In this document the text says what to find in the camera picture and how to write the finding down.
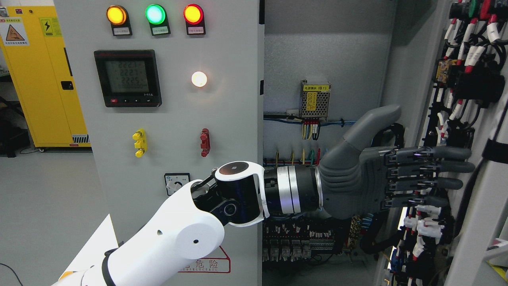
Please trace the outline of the grey robot hand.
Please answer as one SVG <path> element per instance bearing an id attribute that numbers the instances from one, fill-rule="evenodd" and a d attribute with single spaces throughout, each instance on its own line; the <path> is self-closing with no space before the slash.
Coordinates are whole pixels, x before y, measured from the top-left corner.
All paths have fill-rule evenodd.
<path id="1" fill-rule="evenodd" d="M 396 197 L 429 188 L 458 190 L 463 182 L 440 173 L 471 173 L 467 148 L 371 147 L 374 136 L 401 116 L 399 105 L 372 109 L 345 132 L 317 167 L 323 209 L 332 217 L 377 213 L 396 206 Z"/>

